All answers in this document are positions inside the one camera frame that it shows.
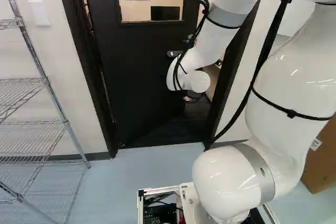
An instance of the black strap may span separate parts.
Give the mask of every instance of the black strap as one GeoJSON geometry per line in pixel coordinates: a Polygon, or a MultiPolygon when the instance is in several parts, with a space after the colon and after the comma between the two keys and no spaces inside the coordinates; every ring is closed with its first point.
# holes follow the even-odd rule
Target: black strap
{"type": "Polygon", "coordinates": [[[209,18],[208,15],[205,15],[206,19],[209,20],[212,24],[216,25],[216,26],[219,26],[221,28],[225,28],[225,29],[238,29],[240,28],[241,26],[225,26],[225,25],[222,25],[220,23],[217,23],[216,21],[212,20],[211,18],[209,18]]]}
{"type": "Polygon", "coordinates": [[[263,102],[267,103],[268,105],[271,105],[273,108],[280,110],[282,112],[285,112],[289,118],[294,118],[297,116],[298,118],[303,118],[303,119],[308,119],[308,120],[313,120],[313,121],[328,121],[332,119],[332,116],[328,118],[317,118],[315,116],[310,116],[310,115],[304,115],[296,112],[295,110],[290,110],[286,109],[284,107],[281,107],[275,103],[272,103],[271,101],[267,100],[266,98],[262,97],[260,94],[257,93],[257,91],[252,87],[252,92],[257,96],[257,98],[261,99],[263,102]]]}
{"type": "Polygon", "coordinates": [[[316,2],[319,5],[336,5],[336,3],[328,3],[328,2],[316,2]]]}

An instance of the wires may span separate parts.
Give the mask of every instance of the wires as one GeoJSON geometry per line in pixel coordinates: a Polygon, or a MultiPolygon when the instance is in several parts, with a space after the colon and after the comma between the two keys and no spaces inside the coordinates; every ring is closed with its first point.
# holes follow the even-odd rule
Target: wires
{"type": "MultiPolygon", "coordinates": [[[[151,205],[152,204],[156,204],[156,203],[161,203],[161,204],[163,204],[163,205],[173,205],[174,203],[166,203],[166,202],[162,202],[162,201],[156,201],[156,202],[153,202],[153,203],[151,203],[151,205]]],[[[174,206],[177,210],[180,210],[180,211],[182,211],[183,212],[183,209],[182,208],[179,208],[179,207],[176,207],[176,206],[174,206]]]]}
{"type": "Polygon", "coordinates": [[[209,144],[207,144],[205,146],[205,151],[210,148],[212,143],[214,143],[216,140],[218,140],[221,136],[223,136],[232,127],[232,125],[237,121],[238,117],[240,116],[241,112],[243,111],[243,109],[244,109],[244,107],[247,103],[248,97],[251,93],[251,90],[253,88],[253,84],[254,84],[254,82],[257,78],[257,75],[258,75],[261,67],[263,66],[263,64],[267,60],[268,55],[269,55],[269,53],[272,49],[272,46],[273,46],[275,37],[277,36],[277,32],[278,32],[278,29],[280,27],[283,15],[284,15],[286,7],[289,3],[291,3],[291,0],[281,0],[281,4],[280,4],[280,6],[277,10],[277,13],[274,16],[274,19],[272,21],[272,24],[271,24],[269,30],[268,30],[266,39],[264,41],[263,47],[261,49],[260,56],[259,56],[259,59],[258,59],[257,65],[256,65],[256,69],[255,69],[255,72],[254,72],[253,77],[252,77],[252,81],[250,83],[250,86],[249,86],[248,90],[246,91],[246,94],[245,94],[243,100],[241,101],[237,111],[235,112],[235,114],[233,115],[231,120],[228,122],[228,124],[216,136],[214,136],[209,141],[209,144]]]}
{"type": "MultiPolygon", "coordinates": [[[[193,47],[194,43],[195,43],[195,40],[196,38],[198,37],[198,35],[200,34],[201,30],[202,30],[202,27],[203,27],[203,24],[205,22],[205,19],[206,19],[206,16],[209,12],[209,8],[210,8],[210,3],[209,3],[209,0],[196,0],[197,2],[199,2],[199,4],[201,4],[203,7],[204,7],[204,10],[203,10],[203,17],[200,21],[200,23],[198,24],[198,26],[196,27],[195,31],[194,31],[194,34],[192,35],[192,37],[190,38],[190,40],[188,41],[188,45],[187,45],[187,49],[189,50],[190,48],[193,47]]],[[[173,84],[174,84],[174,89],[175,91],[178,90],[178,88],[180,90],[183,90],[179,80],[178,80],[178,70],[179,70],[179,67],[182,68],[183,72],[185,74],[187,74],[187,72],[184,70],[184,68],[182,67],[181,65],[181,61],[182,59],[184,58],[185,56],[185,53],[186,52],[183,52],[178,58],[177,58],[177,61],[176,61],[176,64],[174,66],[174,71],[173,71],[173,84]]]]}

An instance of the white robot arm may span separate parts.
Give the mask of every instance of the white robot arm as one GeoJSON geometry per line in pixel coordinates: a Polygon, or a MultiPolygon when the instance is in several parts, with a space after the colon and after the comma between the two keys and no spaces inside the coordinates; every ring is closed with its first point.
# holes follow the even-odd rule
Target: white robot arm
{"type": "MultiPolygon", "coordinates": [[[[256,1],[257,0],[213,0],[208,16],[221,25],[239,27],[256,1]]],[[[327,2],[330,0],[312,1],[327,2]]],[[[215,63],[224,55],[226,47],[237,31],[238,29],[223,29],[208,20],[205,21],[195,47],[188,50],[181,61],[181,66],[183,66],[183,69],[188,74],[185,74],[181,66],[178,67],[177,78],[182,89],[193,90],[199,93],[207,90],[210,84],[209,77],[206,73],[203,72],[203,74],[200,74],[199,71],[195,70],[215,63]]],[[[179,87],[175,87],[173,84],[173,71],[176,62],[177,58],[171,63],[166,77],[167,87],[172,91],[179,89],[179,87]]]]}
{"type": "MultiPolygon", "coordinates": [[[[214,0],[209,15],[220,24],[239,25],[255,1],[214,0]]],[[[209,150],[194,163],[198,197],[218,223],[241,223],[250,209],[294,189],[311,142],[336,111],[336,6],[330,5],[333,0],[312,1],[323,3],[257,76],[246,108],[253,137],[209,150]]],[[[183,68],[189,73],[214,63],[236,31],[206,22],[196,46],[183,58],[183,68]]],[[[178,69],[188,88],[192,85],[186,76],[178,69]]],[[[174,90],[172,78],[170,69],[167,86],[174,90]]]]}

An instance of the light switch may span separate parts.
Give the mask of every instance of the light switch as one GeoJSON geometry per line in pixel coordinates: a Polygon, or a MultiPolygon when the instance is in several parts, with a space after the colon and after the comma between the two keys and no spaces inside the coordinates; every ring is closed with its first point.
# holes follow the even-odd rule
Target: light switch
{"type": "Polygon", "coordinates": [[[31,11],[34,16],[35,25],[50,26],[46,8],[42,0],[29,0],[31,11]]]}

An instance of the metal shelf pole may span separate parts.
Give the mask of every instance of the metal shelf pole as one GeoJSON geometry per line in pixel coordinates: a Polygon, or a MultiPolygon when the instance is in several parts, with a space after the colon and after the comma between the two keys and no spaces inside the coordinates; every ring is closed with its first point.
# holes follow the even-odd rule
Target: metal shelf pole
{"type": "Polygon", "coordinates": [[[32,210],[35,214],[37,214],[39,217],[42,219],[46,220],[48,223],[53,223],[53,224],[59,224],[53,219],[51,219],[48,215],[46,215],[44,212],[40,211],[37,207],[29,203],[21,194],[18,194],[17,192],[13,191],[10,187],[6,186],[0,181],[0,188],[10,194],[11,196],[14,197],[13,200],[9,200],[8,204],[13,203],[13,201],[18,201],[21,204],[23,204],[27,209],[32,210]]]}
{"type": "MultiPolygon", "coordinates": [[[[11,6],[11,8],[12,8],[12,10],[13,10],[13,13],[14,13],[14,15],[15,15],[15,18],[22,18],[21,15],[20,15],[18,6],[17,6],[17,4],[16,4],[16,1],[15,1],[15,0],[9,0],[9,3],[10,3],[10,6],[11,6]]],[[[26,29],[25,25],[20,26],[19,28],[20,28],[20,31],[21,31],[21,33],[22,33],[22,36],[23,36],[23,38],[24,38],[24,40],[25,40],[25,42],[26,42],[26,44],[27,44],[27,46],[28,46],[29,52],[30,52],[31,56],[33,57],[34,63],[35,63],[35,65],[36,65],[36,67],[37,67],[37,69],[38,69],[38,71],[39,71],[41,77],[42,77],[42,78],[46,78],[46,80],[47,80],[47,81],[46,81],[46,89],[48,90],[48,92],[49,92],[49,94],[50,94],[50,96],[51,96],[51,99],[52,99],[53,103],[55,104],[55,107],[56,107],[56,109],[57,109],[57,111],[58,111],[58,113],[59,113],[59,115],[60,115],[62,121],[63,121],[64,123],[66,123],[67,130],[68,130],[68,132],[69,132],[69,134],[70,134],[70,137],[71,137],[71,139],[72,139],[74,145],[76,146],[76,148],[77,148],[79,154],[81,155],[82,159],[84,160],[85,165],[86,165],[88,168],[90,168],[90,167],[91,167],[91,166],[90,166],[90,163],[89,163],[89,161],[86,159],[85,154],[84,154],[84,151],[83,151],[82,147],[80,146],[80,144],[79,144],[79,142],[78,142],[78,139],[77,139],[77,137],[76,137],[76,135],[75,135],[73,129],[71,128],[70,123],[68,123],[69,121],[68,121],[68,119],[66,118],[65,113],[64,113],[64,111],[62,110],[62,107],[61,107],[59,101],[57,100],[57,97],[56,97],[56,95],[55,95],[55,93],[54,93],[54,91],[53,91],[53,89],[52,89],[52,87],[51,87],[51,85],[50,85],[50,81],[49,81],[49,79],[48,79],[48,77],[47,77],[47,75],[46,75],[46,73],[45,73],[45,71],[44,71],[44,69],[43,69],[43,67],[42,67],[42,64],[41,64],[41,62],[40,62],[40,60],[39,60],[39,58],[38,58],[38,56],[37,56],[37,54],[36,54],[35,49],[33,48],[32,41],[31,41],[31,39],[30,39],[30,37],[29,37],[29,35],[28,35],[28,32],[27,32],[27,29],[26,29]]]]}

